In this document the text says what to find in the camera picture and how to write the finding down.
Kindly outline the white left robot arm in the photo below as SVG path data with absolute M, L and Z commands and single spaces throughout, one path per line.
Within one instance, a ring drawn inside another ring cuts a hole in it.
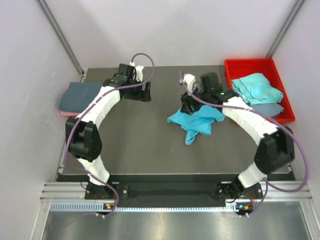
M 120 64 L 112 78 L 108 78 L 89 106 L 65 123 L 66 149 L 87 173 L 86 200 L 115 198 L 110 173 L 101 158 L 102 140 L 99 127 L 112 107 L 122 99 L 151 101 L 151 83 L 143 80 L 144 66 Z

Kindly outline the bright blue t shirt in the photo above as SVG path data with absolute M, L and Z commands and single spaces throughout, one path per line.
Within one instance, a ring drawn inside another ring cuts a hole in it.
M 223 122 L 225 115 L 217 108 L 203 105 L 198 111 L 189 115 L 179 109 L 175 114 L 167 118 L 168 123 L 180 125 L 186 131 L 185 144 L 190 146 L 198 134 L 210 136 L 212 134 L 212 124 Z

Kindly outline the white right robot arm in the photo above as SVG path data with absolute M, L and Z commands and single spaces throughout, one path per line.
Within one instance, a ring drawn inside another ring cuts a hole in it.
M 223 89 L 216 73 L 201 75 L 200 83 L 194 75 L 181 73 L 179 83 L 185 88 L 180 97 L 183 113 L 193 115 L 203 106 L 214 105 L 245 130 L 257 145 L 253 163 L 230 184 L 233 200 L 245 198 L 251 193 L 252 186 L 294 160 L 292 131 L 254 113 L 237 92 Z

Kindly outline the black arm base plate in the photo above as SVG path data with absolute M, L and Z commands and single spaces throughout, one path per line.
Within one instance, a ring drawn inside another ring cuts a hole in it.
M 119 196 L 119 208 L 224 207 L 235 199 L 229 183 L 120 182 L 111 186 Z

